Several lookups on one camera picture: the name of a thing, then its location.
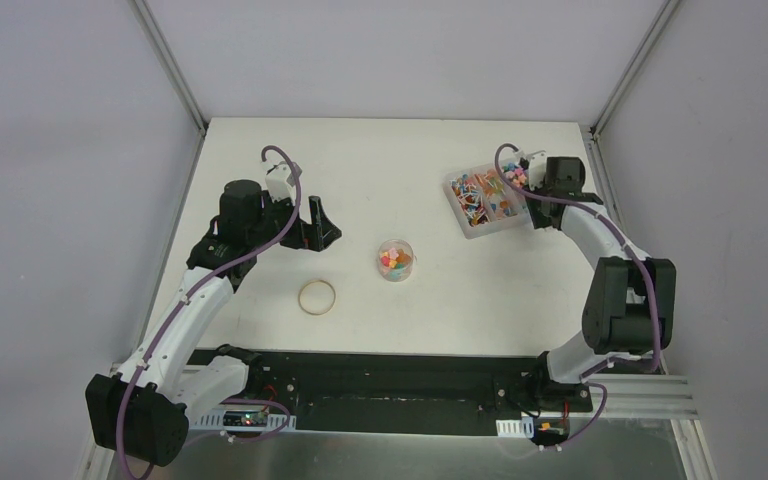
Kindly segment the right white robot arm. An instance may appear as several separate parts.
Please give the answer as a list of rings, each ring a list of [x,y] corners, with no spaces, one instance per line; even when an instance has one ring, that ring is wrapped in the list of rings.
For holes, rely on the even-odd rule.
[[[593,269],[581,327],[545,356],[545,372],[527,384],[529,400],[543,410],[578,384],[616,364],[655,371],[672,335],[676,267],[637,247],[614,223],[602,199],[584,189],[578,157],[534,153],[520,160],[535,228],[552,228],[573,241]]]

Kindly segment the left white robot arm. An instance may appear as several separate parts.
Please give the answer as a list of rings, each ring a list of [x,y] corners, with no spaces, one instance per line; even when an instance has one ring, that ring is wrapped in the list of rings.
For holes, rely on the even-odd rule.
[[[310,218],[294,197],[277,199],[252,180],[228,183],[219,212],[191,249],[176,296],[164,319],[110,375],[95,375],[85,390],[97,445],[121,463],[169,465],[185,445],[190,427],[223,401],[257,402],[265,390],[261,354],[224,344],[207,366],[184,378],[213,319],[238,291],[257,257],[274,245],[321,252],[342,235],[320,197],[308,198]]]

